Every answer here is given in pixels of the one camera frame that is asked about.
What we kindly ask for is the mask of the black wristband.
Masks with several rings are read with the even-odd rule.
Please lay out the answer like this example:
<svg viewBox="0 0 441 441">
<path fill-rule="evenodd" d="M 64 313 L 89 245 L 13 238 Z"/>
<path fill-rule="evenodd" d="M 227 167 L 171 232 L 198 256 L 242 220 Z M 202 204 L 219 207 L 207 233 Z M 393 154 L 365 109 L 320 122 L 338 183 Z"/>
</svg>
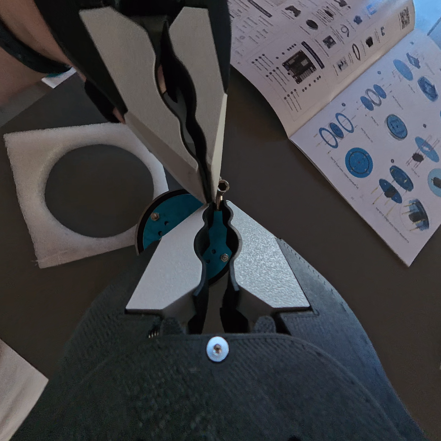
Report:
<svg viewBox="0 0 441 441">
<path fill-rule="evenodd" d="M 56 76 L 71 69 L 68 65 L 47 58 L 24 44 L 14 36 L 3 20 L 0 21 L 0 46 L 20 63 L 45 76 Z"/>
</svg>

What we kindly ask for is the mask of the small metal socket wrench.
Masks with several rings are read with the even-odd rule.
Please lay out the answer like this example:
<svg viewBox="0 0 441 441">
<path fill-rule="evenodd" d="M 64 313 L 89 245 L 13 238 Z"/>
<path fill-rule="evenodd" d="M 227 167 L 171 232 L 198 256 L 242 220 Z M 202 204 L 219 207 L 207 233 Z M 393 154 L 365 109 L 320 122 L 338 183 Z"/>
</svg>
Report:
<svg viewBox="0 0 441 441">
<path fill-rule="evenodd" d="M 229 183 L 224 179 L 220 179 L 218 182 L 217 193 L 214 201 L 216 206 L 216 211 L 221 211 L 223 196 L 228 190 L 229 190 Z"/>
</svg>

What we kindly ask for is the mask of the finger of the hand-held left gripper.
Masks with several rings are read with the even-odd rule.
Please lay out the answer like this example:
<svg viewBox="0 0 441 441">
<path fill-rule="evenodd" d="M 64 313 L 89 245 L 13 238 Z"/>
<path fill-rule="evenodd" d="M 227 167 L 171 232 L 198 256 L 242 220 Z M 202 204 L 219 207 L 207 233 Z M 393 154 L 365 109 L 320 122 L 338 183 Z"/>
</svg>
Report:
<svg viewBox="0 0 441 441">
<path fill-rule="evenodd" d="M 227 93 L 224 91 L 209 12 L 183 8 L 168 30 L 176 59 L 177 111 L 184 146 L 196 161 L 196 187 L 182 184 L 201 202 L 215 200 L 220 179 Z"/>
<path fill-rule="evenodd" d="M 80 10 L 79 15 L 124 101 L 126 124 L 182 187 L 209 203 L 180 121 L 157 87 L 156 55 L 146 30 L 111 7 Z"/>
</svg>

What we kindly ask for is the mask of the round blue base plate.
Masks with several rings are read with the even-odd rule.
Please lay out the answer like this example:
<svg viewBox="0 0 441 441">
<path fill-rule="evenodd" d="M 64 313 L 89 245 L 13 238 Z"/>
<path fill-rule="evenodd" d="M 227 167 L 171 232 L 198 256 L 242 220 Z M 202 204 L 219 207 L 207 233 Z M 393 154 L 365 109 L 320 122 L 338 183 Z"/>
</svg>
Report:
<svg viewBox="0 0 441 441">
<path fill-rule="evenodd" d="M 202 203 L 184 189 L 163 193 L 153 200 L 142 214 L 135 233 L 135 248 L 141 254 L 151 243 L 160 240 L 179 223 L 199 209 Z M 150 215 L 157 212 L 158 221 L 152 221 Z M 229 261 L 222 262 L 220 256 L 227 253 L 230 258 L 233 251 L 229 245 L 234 245 L 228 237 L 226 221 L 222 211 L 214 211 L 213 224 L 209 229 L 210 246 L 203 254 L 206 263 L 209 285 L 217 282 L 228 271 Z"/>
</svg>

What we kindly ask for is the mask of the open instruction booklet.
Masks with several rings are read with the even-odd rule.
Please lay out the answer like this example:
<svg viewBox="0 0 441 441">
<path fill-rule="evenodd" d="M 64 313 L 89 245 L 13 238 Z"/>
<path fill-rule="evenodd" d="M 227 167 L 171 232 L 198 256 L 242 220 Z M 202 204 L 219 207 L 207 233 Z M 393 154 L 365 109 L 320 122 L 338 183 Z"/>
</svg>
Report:
<svg viewBox="0 0 441 441">
<path fill-rule="evenodd" d="M 231 64 L 405 265 L 440 226 L 440 1 L 228 1 Z"/>
</svg>

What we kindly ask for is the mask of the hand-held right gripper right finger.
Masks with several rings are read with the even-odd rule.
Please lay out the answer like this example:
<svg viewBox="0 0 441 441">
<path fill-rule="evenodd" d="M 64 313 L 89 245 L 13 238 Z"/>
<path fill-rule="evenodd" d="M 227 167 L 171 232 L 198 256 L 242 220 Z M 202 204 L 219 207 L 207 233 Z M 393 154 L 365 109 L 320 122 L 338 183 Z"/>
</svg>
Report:
<svg viewBox="0 0 441 441">
<path fill-rule="evenodd" d="M 236 246 L 220 308 L 224 331 L 247 333 L 261 317 L 308 311 L 309 301 L 276 236 L 232 202 L 224 207 L 228 239 Z"/>
</svg>

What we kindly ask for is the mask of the white foam packing piece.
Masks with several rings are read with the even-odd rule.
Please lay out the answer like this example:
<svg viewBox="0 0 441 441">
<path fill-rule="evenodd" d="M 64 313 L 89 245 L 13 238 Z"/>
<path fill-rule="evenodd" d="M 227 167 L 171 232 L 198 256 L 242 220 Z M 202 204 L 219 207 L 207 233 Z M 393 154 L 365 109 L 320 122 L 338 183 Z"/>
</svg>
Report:
<svg viewBox="0 0 441 441">
<path fill-rule="evenodd" d="M 135 243 L 133 226 L 107 238 L 93 238 L 68 229 L 49 211 L 45 202 L 48 175 L 68 152 L 88 145 L 120 147 L 149 170 L 153 197 L 168 191 L 162 164 L 124 124 L 90 124 L 51 129 L 28 130 L 3 136 L 16 188 L 17 199 L 26 222 L 40 268 L 81 260 Z"/>
</svg>

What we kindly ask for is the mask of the dark grey desk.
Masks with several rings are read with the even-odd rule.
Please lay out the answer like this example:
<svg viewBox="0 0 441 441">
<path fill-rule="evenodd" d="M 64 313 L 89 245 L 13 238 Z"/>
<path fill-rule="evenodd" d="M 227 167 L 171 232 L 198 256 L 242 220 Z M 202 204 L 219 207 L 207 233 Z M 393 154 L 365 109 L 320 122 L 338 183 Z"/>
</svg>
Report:
<svg viewBox="0 0 441 441">
<path fill-rule="evenodd" d="M 227 1 L 1 1 L 1 102 L 74 67 L 201 203 L 91 304 L 11 440 L 427 440 L 350 307 L 223 199 Z"/>
</svg>

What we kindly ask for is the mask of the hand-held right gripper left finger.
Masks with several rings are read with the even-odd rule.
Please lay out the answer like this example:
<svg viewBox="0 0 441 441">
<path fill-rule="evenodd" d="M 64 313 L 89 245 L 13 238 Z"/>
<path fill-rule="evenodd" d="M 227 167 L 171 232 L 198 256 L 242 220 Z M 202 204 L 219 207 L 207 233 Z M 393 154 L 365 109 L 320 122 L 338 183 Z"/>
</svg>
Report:
<svg viewBox="0 0 441 441">
<path fill-rule="evenodd" d="M 210 205 L 197 209 L 158 243 L 126 305 L 128 313 L 172 317 L 201 334 L 209 287 L 203 258 L 210 245 Z"/>
</svg>

